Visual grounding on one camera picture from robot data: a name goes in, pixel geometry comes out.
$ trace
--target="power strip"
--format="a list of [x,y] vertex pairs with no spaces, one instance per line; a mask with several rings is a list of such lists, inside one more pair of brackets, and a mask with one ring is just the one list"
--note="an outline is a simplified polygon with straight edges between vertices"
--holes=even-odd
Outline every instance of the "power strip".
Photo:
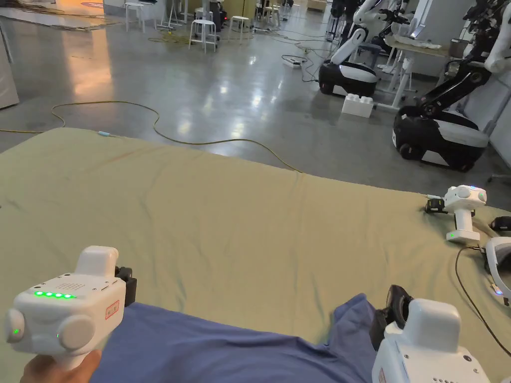
[[290,66],[293,69],[300,69],[301,68],[301,61],[292,59],[292,58],[283,58],[284,64],[287,66]]

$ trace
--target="mattress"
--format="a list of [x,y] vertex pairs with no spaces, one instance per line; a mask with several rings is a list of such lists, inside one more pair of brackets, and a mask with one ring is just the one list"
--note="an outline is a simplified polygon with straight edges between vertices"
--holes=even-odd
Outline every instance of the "mattress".
[[[18,292],[72,271],[89,245],[119,250],[118,265],[138,279],[138,302],[314,343],[327,338],[337,306],[366,293],[383,307],[399,284],[455,305],[460,344],[500,381],[508,356],[456,280],[460,246],[445,241],[453,218],[425,214],[425,203],[415,193],[54,129],[0,154],[0,310]],[[488,222],[501,215],[511,214],[477,210],[483,244]],[[491,294],[481,256],[464,252],[459,272],[511,347],[509,308]],[[0,343],[0,380],[19,379],[30,358]]]

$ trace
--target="controller grip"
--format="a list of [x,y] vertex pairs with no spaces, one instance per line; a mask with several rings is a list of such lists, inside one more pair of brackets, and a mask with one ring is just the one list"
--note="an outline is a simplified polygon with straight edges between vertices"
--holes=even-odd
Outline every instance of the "controller grip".
[[59,367],[64,371],[70,371],[74,368],[77,368],[85,359],[85,357],[89,355],[89,353],[70,356],[70,355],[56,355],[53,358],[59,365]]

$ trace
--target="concrete floor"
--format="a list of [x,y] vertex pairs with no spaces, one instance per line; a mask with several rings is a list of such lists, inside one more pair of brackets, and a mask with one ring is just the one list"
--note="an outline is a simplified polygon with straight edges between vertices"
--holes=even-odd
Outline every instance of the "concrete floor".
[[[324,34],[327,14],[301,7],[295,16],[281,28]],[[180,140],[250,138],[306,173],[391,189],[443,195],[451,185],[478,185],[487,189],[489,205],[511,210],[509,185],[486,184],[491,173],[508,172],[493,148],[467,174],[405,161],[391,141],[394,115],[376,110],[370,119],[340,117],[342,98],[321,94],[317,83],[302,82],[300,70],[282,64],[282,54],[303,54],[292,43],[257,35],[241,46],[223,40],[216,53],[205,55],[200,46],[189,51],[183,44],[148,41],[159,34],[150,28],[142,34],[135,25],[128,33],[124,25],[74,32],[2,22],[16,61],[13,72],[20,98],[19,105],[0,111],[2,127],[49,130],[60,125],[50,114],[53,105],[125,100],[157,110],[158,128]],[[329,48],[320,40],[301,44]],[[316,70],[322,59],[313,52],[308,58],[314,62],[310,70]],[[140,107],[68,106],[57,112],[70,127],[173,145],[151,129],[154,113]],[[28,138],[0,133],[0,151]],[[248,142],[197,149],[284,167]]]

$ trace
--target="white toy brick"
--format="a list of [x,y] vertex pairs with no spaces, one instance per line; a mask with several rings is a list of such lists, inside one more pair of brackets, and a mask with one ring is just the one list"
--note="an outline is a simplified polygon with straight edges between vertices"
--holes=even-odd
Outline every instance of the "white toy brick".
[[373,99],[371,97],[358,97],[349,93],[344,99],[342,113],[354,114],[360,117],[369,118],[373,111]]

